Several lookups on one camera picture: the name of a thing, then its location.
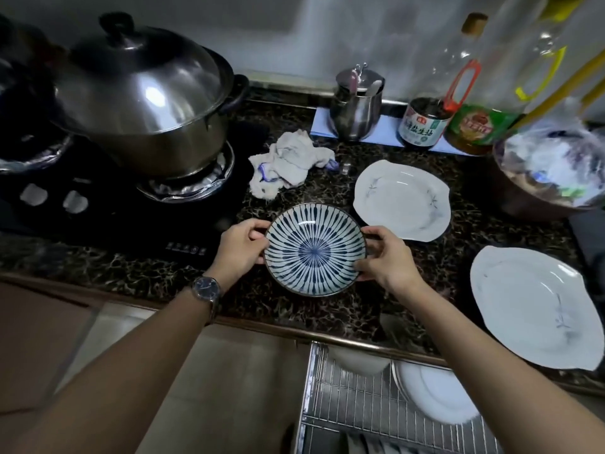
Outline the stainless steel condiment jar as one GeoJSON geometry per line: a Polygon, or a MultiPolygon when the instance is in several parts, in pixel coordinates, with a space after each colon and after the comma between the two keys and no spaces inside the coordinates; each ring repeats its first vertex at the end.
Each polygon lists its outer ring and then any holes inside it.
{"type": "Polygon", "coordinates": [[[358,142],[367,137],[381,116],[385,79],[366,62],[341,70],[329,107],[329,124],[339,140],[358,142]]]}

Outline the person's right hand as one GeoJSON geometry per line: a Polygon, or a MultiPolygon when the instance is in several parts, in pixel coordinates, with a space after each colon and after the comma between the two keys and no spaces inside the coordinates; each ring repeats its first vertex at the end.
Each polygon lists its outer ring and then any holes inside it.
{"type": "Polygon", "coordinates": [[[413,260],[410,248],[383,226],[361,228],[366,237],[368,255],[379,252],[378,274],[359,274],[358,282],[375,281],[388,293],[396,297],[406,297],[427,286],[413,260]]]}

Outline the plain white plate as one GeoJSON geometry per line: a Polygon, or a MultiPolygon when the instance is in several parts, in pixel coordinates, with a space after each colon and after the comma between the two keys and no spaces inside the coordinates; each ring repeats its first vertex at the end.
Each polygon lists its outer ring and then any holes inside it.
{"type": "Polygon", "coordinates": [[[409,361],[391,362],[396,386],[428,418],[443,424],[465,424],[480,413],[455,374],[409,361]]]}

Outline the steel bowl with plastic bags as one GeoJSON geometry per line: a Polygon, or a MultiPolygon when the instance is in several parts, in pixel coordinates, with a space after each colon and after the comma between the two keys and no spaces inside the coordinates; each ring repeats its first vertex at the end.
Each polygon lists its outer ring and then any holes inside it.
{"type": "Polygon", "coordinates": [[[493,145],[487,179],[503,213],[554,221],[605,207],[605,128],[590,130],[580,108],[567,97],[493,145]]]}

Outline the foil burner liner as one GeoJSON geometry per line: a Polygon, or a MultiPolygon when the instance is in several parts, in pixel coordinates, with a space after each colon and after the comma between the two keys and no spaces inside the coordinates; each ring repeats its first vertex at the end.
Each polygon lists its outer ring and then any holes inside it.
{"type": "Polygon", "coordinates": [[[70,134],[53,143],[43,143],[42,137],[27,135],[22,137],[16,148],[17,158],[7,155],[0,157],[0,176],[25,175],[54,166],[73,145],[70,134]]]}
{"type": "Polygon", "coordinates": [[[142,180],[135,187],[146,198],[163,204],[189,203],[211,197],[226,185],[235,169],[235,152],[226,141],[216,159],[180,178],[142,180]]]}

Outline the stainless steel stock pot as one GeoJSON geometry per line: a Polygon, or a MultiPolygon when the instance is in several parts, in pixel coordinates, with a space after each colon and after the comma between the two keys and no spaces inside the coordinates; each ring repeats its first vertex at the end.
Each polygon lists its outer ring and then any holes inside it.
{"type": "Polygon", "coordinates": [[[249,90],[246,75],[236,74],[223,105],[199,120],[160,134],[88,138],[119,167],[139,177],[169,180],[190,176],[216,160],[228,137],[228,115],[243,103],[249,90]]]}

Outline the dark soy sauce bottle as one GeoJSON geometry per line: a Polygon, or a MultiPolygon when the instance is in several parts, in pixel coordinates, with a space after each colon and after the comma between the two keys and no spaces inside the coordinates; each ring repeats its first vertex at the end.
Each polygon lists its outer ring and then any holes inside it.
{"type": "Polygon", "coordinates": [[[445,98],[457,68],[453,41],[422,64],[412,86],[412,98],[397,129],[406,147],[430,149],[443,135],[453,117],[453,112],[445,107],[445,98]]]}

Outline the black glass gas stove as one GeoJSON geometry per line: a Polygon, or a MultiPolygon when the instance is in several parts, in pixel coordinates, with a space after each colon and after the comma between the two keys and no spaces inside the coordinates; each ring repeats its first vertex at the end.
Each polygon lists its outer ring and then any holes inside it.
{"type": "Polygon", "coordinates": [[[225,160],[209,196],[181,203],[147,197],[101,148],[74,137],[54,165],[0,173],[0,232],[150,258],[209,263],[221,233],[236,221],[249,190],[248,157],[266,147],[269,127],[229,123],[225,160]]]}

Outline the white crumpled dishcloth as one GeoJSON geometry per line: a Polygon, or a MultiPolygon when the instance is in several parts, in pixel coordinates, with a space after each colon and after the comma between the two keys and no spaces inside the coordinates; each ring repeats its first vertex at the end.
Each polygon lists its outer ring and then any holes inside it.
{"type": "Polygon", "coordinates": [[[333,150],[315,146],[307,131],[285,132],[270,145],[268,152],[249,157],[253,177],[249,182],[253,197],[273,200],[281,189],[303,185],[312,168],[337,171],[333,150]]]}

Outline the blue striped ceramic plate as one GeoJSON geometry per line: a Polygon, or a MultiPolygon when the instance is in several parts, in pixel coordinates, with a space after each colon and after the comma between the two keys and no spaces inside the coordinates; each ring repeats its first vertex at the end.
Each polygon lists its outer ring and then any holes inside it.
{"type": "Polygon", "coordinates": [[[276,217],[266,233],[264,263],[286,290],[307,297],[328,297],[349,288],[367,257],[356,220],[342,209],[320,203],[296,205],[276,217]]]}

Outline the person's right forearm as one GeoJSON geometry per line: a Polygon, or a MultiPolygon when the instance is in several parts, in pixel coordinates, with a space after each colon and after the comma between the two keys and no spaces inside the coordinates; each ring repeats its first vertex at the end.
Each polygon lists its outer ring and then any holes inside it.
{"type": "Polygon", "coordinates": [[[419,277],[389,291],[425,326],[505,454],[605,454],[605,423],[419,277]]]}

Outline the large clear plastic oil jug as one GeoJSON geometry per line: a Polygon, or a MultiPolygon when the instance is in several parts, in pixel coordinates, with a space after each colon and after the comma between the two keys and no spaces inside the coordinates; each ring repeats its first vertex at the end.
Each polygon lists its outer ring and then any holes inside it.
{"type": "Polygon", "coordinates": [[[491,96],[486,98],[494,139],[519,119],[556,75],[567,50],[560,37],[583,1],[548,0],[537,19],[508,45],[495,73],[491,96]]]}

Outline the dark dial wristwatch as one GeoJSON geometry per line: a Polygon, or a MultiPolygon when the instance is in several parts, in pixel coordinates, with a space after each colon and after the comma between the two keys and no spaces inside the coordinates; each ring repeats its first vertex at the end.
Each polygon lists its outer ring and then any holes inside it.
{"type": "Polygon", "coordinates": [[[211,276],[201,276],[191,286],[193,296],[209,306],[209,317],[206,325],[210,325],[216,318],[218,306],[222,297],[219,283],[211,276]]]}

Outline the steel domed pot lid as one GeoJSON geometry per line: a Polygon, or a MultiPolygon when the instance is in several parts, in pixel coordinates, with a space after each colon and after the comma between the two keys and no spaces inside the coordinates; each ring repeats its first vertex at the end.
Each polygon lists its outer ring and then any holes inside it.
{"type": "Polygon", "coordinates": [[[102,34],[75,44],[49,70],[49,114],[83,135],[151,135],[218,110],[234,73],[215,52],[176,32],[99,17],[102,34]]]}

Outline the white plate with blue sprig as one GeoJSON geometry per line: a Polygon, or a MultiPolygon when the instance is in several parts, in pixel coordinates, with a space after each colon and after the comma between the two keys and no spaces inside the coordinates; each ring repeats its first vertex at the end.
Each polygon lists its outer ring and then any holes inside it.
{"type": "Polygon", "coordinates": [[[551,369],[600,366],[605,330],[578,270],[531,249],[485,246],[470,283],[485,326],[519,357],[551,369]]]}
{"type": "Polygon", "coordinates": [[[359,174],[353,209],[368,226],[384,226],[403,240],[428,243],[450,225],[450,188],[417,167],[379,160],[359,174]]]}

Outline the clear cooking oil bottle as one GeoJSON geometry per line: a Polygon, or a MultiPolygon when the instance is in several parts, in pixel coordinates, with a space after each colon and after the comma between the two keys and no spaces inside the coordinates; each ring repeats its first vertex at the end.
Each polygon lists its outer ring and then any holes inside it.
{"type": "Polygon", "coordinates": [[[523,112],[514,90],[520,70],[515,42],[516,35],[504,28],[487,36],[482,45],[481,73],[444,135],[461,152],[488,154],[523,112]]]}

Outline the light blue paper sheet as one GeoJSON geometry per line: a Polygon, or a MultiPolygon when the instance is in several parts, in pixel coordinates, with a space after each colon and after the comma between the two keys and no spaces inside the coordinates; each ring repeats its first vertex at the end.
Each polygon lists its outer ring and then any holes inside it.
{"type": "MultiPolygon", "coordinates": [[[[363,143],[383,144],[388,146],[403,147],[403,144],[397,138],[397,128],[400,119],[388,115],[380,116],[380,119],[370,135],[362,139],[363,143]]],[[[336,138],[337,135],[330,126],[329,108],[318,107],[314,115],[314,121],[310,130],[312,136],[336,138]]],[[[443,154],[454,154],[468,156],[467,153],[451,146],[444,138],[441,138],[437,144],[429,149],[430,152],[439,152],[443,154]]]]}

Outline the person's left hand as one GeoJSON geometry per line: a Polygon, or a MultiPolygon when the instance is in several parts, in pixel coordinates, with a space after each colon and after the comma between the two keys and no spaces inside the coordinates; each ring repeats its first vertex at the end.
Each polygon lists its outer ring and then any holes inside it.
{"type": "Polygon", "coordinates": [[[266,238],[261,231],[266,230],[270,224],[270,221],[250,218],[223,232],[216,257],[204,273],[204,276],[216,279],[222,294],[230,290],[255,265],[253,240],[266,238]]]}

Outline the person's left forearm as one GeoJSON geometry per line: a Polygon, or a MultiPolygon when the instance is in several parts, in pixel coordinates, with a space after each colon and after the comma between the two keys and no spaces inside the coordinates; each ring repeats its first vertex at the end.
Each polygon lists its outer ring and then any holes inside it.
{"type": "Polygon", "coordinates": [[[181,291],[75,375],[10,454],[134,454],[208,317],[181,291]]]}

